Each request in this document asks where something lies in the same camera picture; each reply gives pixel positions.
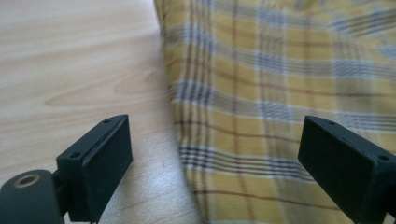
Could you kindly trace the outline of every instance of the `wooden table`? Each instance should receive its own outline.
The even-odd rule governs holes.
[[[152,0],[3,1],[0,78],[0,185],[55,171],[55,158],[96,123],[129,114],[134,163],[101,223],[199,222]]]

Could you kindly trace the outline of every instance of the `wooden surface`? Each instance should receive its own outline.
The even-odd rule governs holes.
[[[56,156],[99,121],[125,113],[134,163],[101,223],[198,223],[159,32],[152,0],[2,1],[0,185],[32,169],[55,171]]]

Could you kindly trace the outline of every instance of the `plaid fabric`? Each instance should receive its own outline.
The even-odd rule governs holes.
[[[396,2],[156,0],[180,158],[210,223],[350,223],[305,115],[396,152]]]

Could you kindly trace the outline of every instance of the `brown stripe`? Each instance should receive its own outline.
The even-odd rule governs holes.
[[[287,137],[268,135],[268,134],[237,133],[235,131],[228,131],[228,130],[225,130],[225,129],[220,128],[218,126],[209,124],[207,122],[201,122],[201,121],[198,121],[198,120],[181,120],[181,121],[175,121],[174,124],[175,125],[178,125],[178,124],[181,124],[181,125],[185,125],[185,124],[203,125],[203,126],[206,126],[208,128],[217,130],[219,132],[232,134],[232,135],[235,135],[235,136],[238,136],[238,137],[268,138],[268,139],[276,139],[276,140],[281,140],[281,141],[285,141],[285,142],[291,142],[291,143],[300,144],[300,141],[297,141],[297,140],[294,140],[294,139],[291,139],[291,138],[287,138]]]
[[[231,191],[225,191],[225,190],[207,190],[207,191],[195,190],[194,194],[235,195],[235,196],[241,196],[241,197],[247,197],[247,198],[254,198],[254,199],[258,199],[258,200],[264,200],[264,201],[291,203],[291,204],[297,204],[297,205],[306,206],[306,207],[315,207],[315,208],[325,209],[325,210],[341,211],[340,208],[335,207],[335,206],[326,206],[326,205],[319,205],[319,204],[312,204],[312,203],[301,203],[301,202],[296,202],[296,201],[282,199],[282,198],[263,197],[263,196],[253,195],[253,194],[244,194],[244,193],[237,193],[237,192],[231,192]]]
[[[175,59],[172,62],[169,63],[169,66],[172,66],[173,64],[176,63],[187,63],[187,64],[192,64],[194,66],[202,66],[205,67],[204,63],[201,63],[198,59],[194,60],[188,60],[188,59]],[[290,92],[296,92],[296,93],[301,93],[301,94],[313,94],[313,95],[321,95],[321,96],[337,96],[337,97],[388,97],[388,98],[393,98],[396,97],[396,94],[384,94],[384,93],[366,93],[366,92],[356,92],[356,93],[332,93],[332,92],[324,92],[324,91],[311,91],[311,90],[304,90],[304,89],[298,89],[298,88],[293,88],[293,87],[288,87],[288,86],[281,86],[273,83],[256,83],[253,81],[249,81],[247,79],[243,79],[241,77],[233,77],[230,73],[226,73],[223,71],[220,71],[219,69],[215,70],[216,76],[224,77],[230,80],[236,79],[238,82],[243,83],[248,86],[261,86],[265,88],[270,88],[270,89],[275,89],[279,91],[290,91]]]
[[[209,29],[207,29],[207,30],[210,30],[210,26],[211,26],[210,19],[206,15],[206,12],[207,12],[207,10],[199,10],[199,8],[197,8],[197,20],[198,21],[204,21],[203,22],[204,30],[206,30],[206,26],[207,25],[209,26]],[[204,45],[207,44],[207,41],[205,41],[205,40],[204,41],[202,41],[202,40],[200,41],[198,39],[198,43],[200,43],[200,42],[202,44],[204,44]],[[201,53],[201,57],[198,57],[198,58],[204,58],[204,65],[205,65],[205,67],[207,67],[207,60],[210,57],[209,55],[211,54],[211,52],[209,52],[208,53],[209,55],[206,57],[206,50],[204,50],[204,49],[206,49],[205,46],[203,48],[199,48],[200,53]],[[205,73],[205,67],[201,67],[201,74],[199,75],[199,77],[201,78],[201,83],[205,83],[206,84],[205,78],[207,76],[210,76],[210,75]],[[198,93],[198,99],[199,100],[201,100],[202,97],[206,97],[206,94],[203,95],[203,90],[204,90],[204,88],[200,88],[200,91]],[[200,107],[198,108],[198,111],[197,111],[198,112],[198,118],[199,118],[199,120],[204,120],[205,122],[207,122],[207,117],[208,117],[207,108],[204,108],[204,110],[205,110],[205,112],[204,112],[204,114],[202,114],[201,108]],[[208,131],[209,131],[209,129],[206,127],[205,128],[205,132],[204,132],[204,130],[201,129],[201,128],[202,127],[198,127],[199,135],[204,135],[205,136],[205,137],[203,137],[204,138],[204,146],[208,147],[208,144],[209,144]],[[206,180],[207,179],[206,162],[204,162],[203,165],[204,165],[204,171],[200,173],[201,174],[201,181],[202,181],[202,189],[203,190],[207,190],[208,185],[207,185],[207,180]],[[209,208],[209,202],[208,202],[207,195],[204,195],[204,197],[203,197],[203,204],[204,204],[203,212],[205,213],[205,216],[207,217],[207,220],[210,220],[211,216],[210,216],[210,213],[209,213],[210,208]]]
[[[232,42],[233,42],[233,131],[236,133],[236,130],[238,130],[238,120],[237,120],[237,95],[238,95],[238,74],[239,74],[239,65],[238,65],[238,58],[236,55],[236,37],[237,37],[237,28],[236,28],[236,18],[237,18],[237,10],[238,10],[238,0],[233,0],[233,32],[232,32]],[[238,155],[240,153],[240,148],[239,148],[239,136],[238,134],[234,134],[234,151],[235,154]],[[240,172],[239,169],[239,157],[236,160],[237,164],[237,171]],[[245,178],[241,176],[241,174],[238,173],[238,180],[241,185],[241,189],[243,192],[248,192],[248,186],[245,183]],[[245,198],[246,203],[247,203],[247,212],[249,215],[249,220],[251,223],[254,223],[255,217],[253,213],[253,205],[250,201],[249,198]]]

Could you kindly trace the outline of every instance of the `light wood surface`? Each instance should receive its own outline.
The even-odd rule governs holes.
[[[100,223],[200,222],[152,0],[2,1],[0,78],[0,185],[55,171],[55,158],[96,123],[129,114],[134,163]]]

